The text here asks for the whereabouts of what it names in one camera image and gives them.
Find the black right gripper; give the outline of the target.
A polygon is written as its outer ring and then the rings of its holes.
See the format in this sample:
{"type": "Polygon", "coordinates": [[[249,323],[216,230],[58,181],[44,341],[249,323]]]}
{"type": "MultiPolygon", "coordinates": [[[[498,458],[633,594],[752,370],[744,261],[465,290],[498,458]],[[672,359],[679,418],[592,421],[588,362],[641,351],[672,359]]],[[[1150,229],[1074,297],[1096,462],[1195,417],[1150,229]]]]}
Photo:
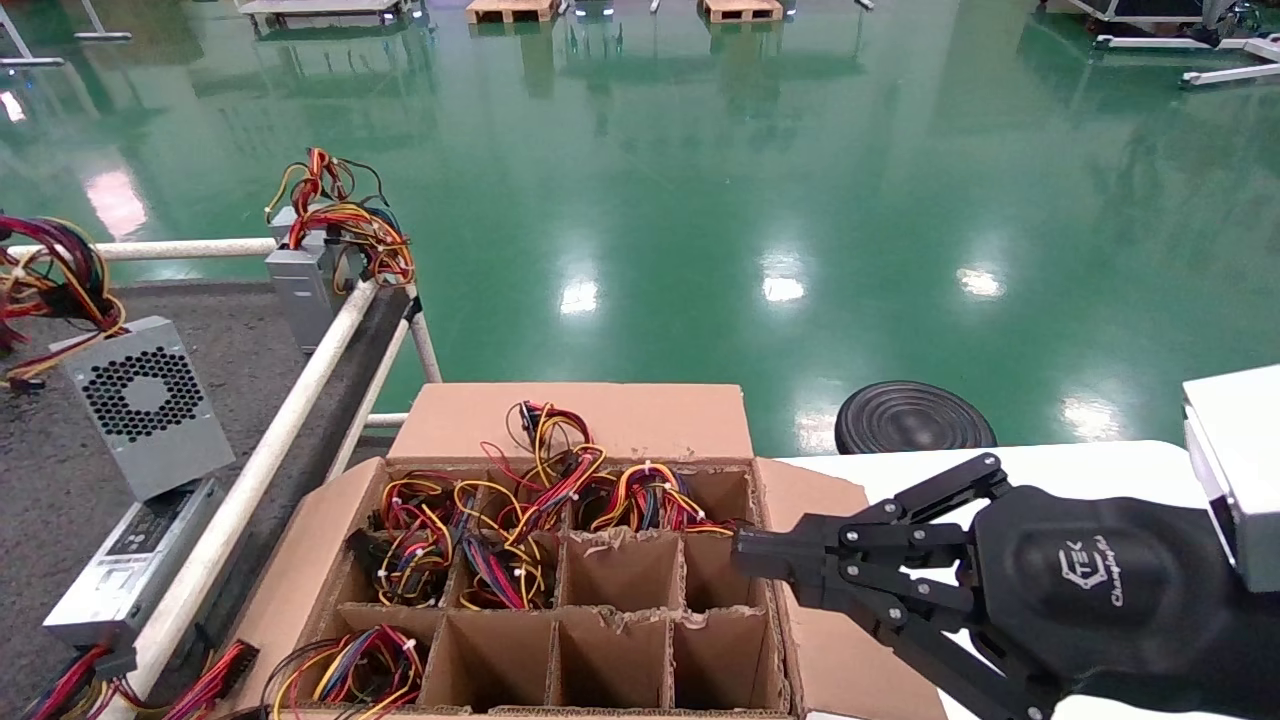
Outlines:
{"type": "Polygon", "coordinates": [[[978,719],[1050,719],[1056,696],[1069,694],[1277,715],[1277,596],[1247,589],[1206,511],[1007,492],[1001,460],[980,454],[851,516],[805,512],[788,530],[741,529],[733,562],[790,585],[805,609],[850,618],[978,719]],[[941,521],[978,500],[996,501],[972,533],[941,521]],[[826,568],[947,568],[974,552],[984,610],[964,587],[826,568]],[[954,641],[960,632],[988,661],[954,641]]]}

